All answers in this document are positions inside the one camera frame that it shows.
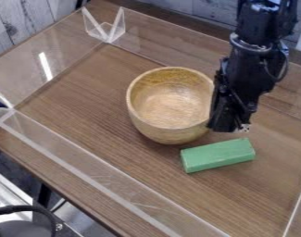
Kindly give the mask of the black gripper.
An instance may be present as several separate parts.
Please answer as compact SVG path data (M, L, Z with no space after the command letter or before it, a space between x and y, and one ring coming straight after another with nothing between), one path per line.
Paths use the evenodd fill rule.
M250 131L259 97L272 91L288 70L288 48L279 41L251 44L236 33L216 70L207 127L216 132Z

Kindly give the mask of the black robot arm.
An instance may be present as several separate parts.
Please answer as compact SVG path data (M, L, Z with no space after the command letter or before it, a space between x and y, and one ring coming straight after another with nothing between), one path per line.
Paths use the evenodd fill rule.
M207 127L216 132L246 130L259 97L272 91L288 70L288 48L296 0L238 0L230 55L220 60Z

